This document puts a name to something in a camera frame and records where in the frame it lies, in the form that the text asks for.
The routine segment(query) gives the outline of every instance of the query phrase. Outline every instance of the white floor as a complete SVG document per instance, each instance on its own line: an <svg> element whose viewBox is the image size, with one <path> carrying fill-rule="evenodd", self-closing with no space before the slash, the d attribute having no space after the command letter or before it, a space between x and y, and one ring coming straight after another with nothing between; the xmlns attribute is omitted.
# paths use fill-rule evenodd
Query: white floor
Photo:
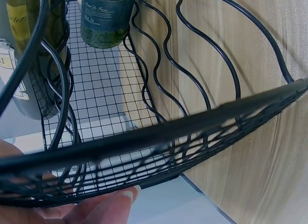
<svg viewBox="0 0 308 224"><path fill-rule="evenodd" d="M218 208L182 177L141 191L129 224L228 224Z"/></svg>

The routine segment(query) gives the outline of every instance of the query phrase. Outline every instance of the wooden panel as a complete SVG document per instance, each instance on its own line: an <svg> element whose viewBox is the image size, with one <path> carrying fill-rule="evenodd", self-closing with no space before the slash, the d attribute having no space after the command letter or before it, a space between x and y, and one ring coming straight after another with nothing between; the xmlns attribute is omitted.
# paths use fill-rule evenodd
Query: wooden panel
<svg viewBox="0 0 308 224"><path fill-rule="evenodd" d="M163 10L174 30L173 56L192 72L209 94L213 107L235 98L231 74L218 53L176 18L177 0L147 0ZM271 31L295 79L308 76L308 0L235 0ZM232 60L242 96L285 84L274 52L262 33L242 14L219 0L184 0L182 12L214 39ZM143 8L142 28L162 42L164 22ZM153 69L153 46L134 34L137 50ZM160 79L190 114L204 111L196 86L163 59ZM178 109L153 81L152 95L159 111L180 117ZM224 152L186 172L216 204L238 223L308 222L308 96Z"/></svg>
<svg viewBox="0 0 308 224"><path fill-rule="evenodd" d="M178 60L178 39L177 39L177 29L176 24L177 20L175 18L175 8L176 0L145 0L149 4L155 6L161 10L171 21L172 27L175 29L172 30L172 35L170 42L168 44L168 49L170 53ZM163 42L167 35L167 26L164 20L153 10L148 9L147 7L140 5L140 14L136 23L143 31L151 35L159 45L162 52L162 61L158 69L158 79L163 87L172 95L177 97L178 95L178 71L174 70L171 63L168 61L163 51ZM159 88L156 86L153 78L153 69L157 61L157 52L154 45L150 40L137 32L134 28L131 31L132 38L137 50L138 55L145 61L149 70L149 87L156 102L155 105L157 110L167 119L176 118L178 114L178 109L171 102L171 100L160 92Z"/></svg>

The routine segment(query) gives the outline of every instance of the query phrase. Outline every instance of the glass jar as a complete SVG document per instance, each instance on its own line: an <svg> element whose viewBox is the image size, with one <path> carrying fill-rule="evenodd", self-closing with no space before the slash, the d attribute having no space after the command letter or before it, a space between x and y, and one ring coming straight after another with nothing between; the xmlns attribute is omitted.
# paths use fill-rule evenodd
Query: glass jar
<svg viewBox="0 0 308 224"><path fill-rule="evenodd" d="M135 0L82 0L81 36L90 46L119 45L128 32Z"/></svg>

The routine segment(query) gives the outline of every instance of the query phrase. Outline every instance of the wavy wire frame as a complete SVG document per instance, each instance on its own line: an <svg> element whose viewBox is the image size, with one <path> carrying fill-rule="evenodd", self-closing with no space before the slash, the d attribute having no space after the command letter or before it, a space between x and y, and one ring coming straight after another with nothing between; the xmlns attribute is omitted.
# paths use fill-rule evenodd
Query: wavy wire frame
<svg viewBox="0 0 308 224"><path fill-rule="evenodd" d="M92 136L87 140L81 130L80 118L74 117L76 111L71 111L72 106L68 106L67 111L70 111L68 122L65 123L60 118L58 121L61 123L61 129L66 128L66 132L73 136L66 145L73 144L73 146L0 161L0 175L2 175L0 204L23 207L57 206L79 202L86 198L136 184L149 187L170 180L182 171L195 166L241 140L279 114L307 91L308 79L293 82L294 80L285 67L281 52L277 48L277 43L265 27L252 14L234 1L223 0L245 14L266 35L274 48L282 74L289 83L268 92L240 99L240 83L232 62L209 36L192 26L183 16L180 11L183 0L179 0L176 6L179 19L192 32L201 36L219 52L229 67L234 81L236 101L212 110L208 96L200 82L177 63L168 51L167 45L172 30L167 17L144 0L138 1L142 6L154 10L165 21L168 33L164 41L164 53L169 61L179 71L187 75L198 87L204 98L207 111L188 116L183 105L164 89L159 82L157 71L162 53L156 41L136 24L135 19L140 12L139 5L136 3L136 13L132 17L132 25L138 32L145 35L157 50L158 59L154 67L154 81L161 92L179 107L184 118L167 122L157 112L149 93L148 81L150 76L148 68L143 59L136 53L131 43L131 38L128 36L123 46L130 54L130 57L133 55L136 60L140 78L142 79L142 82L138 82L140 90L138 93L141 93L145 109L149 111L149 114L151 112L154 119L147 125L140 123L141 127L136 127L136 125L132 124L130 126L132 131L122 129L121 132L110 133L108 136L103 136L104 138L94 138ZM74 81L72 75L70 75L71 83ZM54 137L59 134L57 132L51 134L51 128L48 127L50 125L49 121L44 120L43 124L45 148L49 149L52 142L48 143L46 136L53 135ZM63 142L63 137L58 143L66 146ZM45 171L52 171L57 178L42 174Z"/></svg>

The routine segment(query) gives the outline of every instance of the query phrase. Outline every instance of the fingernail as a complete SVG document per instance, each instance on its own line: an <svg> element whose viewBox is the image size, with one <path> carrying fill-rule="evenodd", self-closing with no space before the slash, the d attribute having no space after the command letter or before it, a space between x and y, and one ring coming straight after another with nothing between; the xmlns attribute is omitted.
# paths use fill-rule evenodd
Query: fingernail
<svg viewBox="0 0 308 224"><path fill-rule="evenodd" d="M133 203L133 200L134 200L133 192L131 192L131 191L124 191L122 195L129 197L130 198L130 203L131 204Z"/></svg>
<svg viewBox="0 0 308 224"><path fill-rule="evenodd" d="M136 185L134 187L137 190L137 193L139 194L141 192L141 187L139 185Z"/></svg>

